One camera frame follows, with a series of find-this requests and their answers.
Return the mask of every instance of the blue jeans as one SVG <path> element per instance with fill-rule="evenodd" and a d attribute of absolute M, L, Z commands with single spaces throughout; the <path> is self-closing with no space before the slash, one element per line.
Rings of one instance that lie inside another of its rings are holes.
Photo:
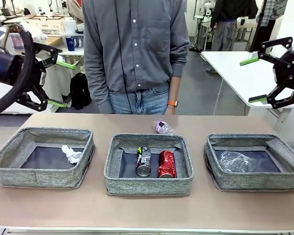
<path fill-rule="evenodd" d="M 125 93 L 109 92 L 114 114 L 131 114 Z M 169 84 L 128 93 L 133 114 L 163 115 L 168 106 Z"/>

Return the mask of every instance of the crumpled white tissue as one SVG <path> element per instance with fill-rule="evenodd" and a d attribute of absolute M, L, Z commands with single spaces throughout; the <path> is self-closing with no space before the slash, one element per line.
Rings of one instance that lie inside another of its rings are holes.
<path fill-rule="evenodd" d="M 78 163 L 83 157 L 82 152 L 75 152 L 73 149 L 69 148 L 67 145 L 62 146 L 61 149 L 62 149 L 62 152 L 64 152 L 67 155 L 69 162 L 72 164 Z"/>

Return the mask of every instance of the gray button-up shirt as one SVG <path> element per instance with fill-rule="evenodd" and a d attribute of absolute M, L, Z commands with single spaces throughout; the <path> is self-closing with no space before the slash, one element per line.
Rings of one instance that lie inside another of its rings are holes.
<path fill-rule="evenodd" d="M 150 89 L 182 76 L 189 44 L 182 0 L 84 0 L 85 68 L 93 100 L 112 113 L 109 90 Z"/>

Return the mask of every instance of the black jacket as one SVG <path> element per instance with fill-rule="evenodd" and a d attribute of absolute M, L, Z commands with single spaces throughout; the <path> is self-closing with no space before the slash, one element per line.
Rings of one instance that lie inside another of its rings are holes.
<path fill-rule="evenodd" d="M 258 12 L 256 0 L 217 0 L 211 19 L 211 27 L 219 21 L 229 21 L 248 16 L 255 19 Z"/>

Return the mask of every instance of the black backpack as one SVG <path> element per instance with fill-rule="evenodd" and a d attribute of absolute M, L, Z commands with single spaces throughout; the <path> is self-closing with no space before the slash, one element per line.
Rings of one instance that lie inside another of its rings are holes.
<path fill-rule="evenodd" d="M 70 89 L 72 106 L 77 110 L 80 110 L 83 107 L 89 105 L 92 101 L 85 74 L 79 72 L 77 75 L 75 75 L 71 79 Z"/>

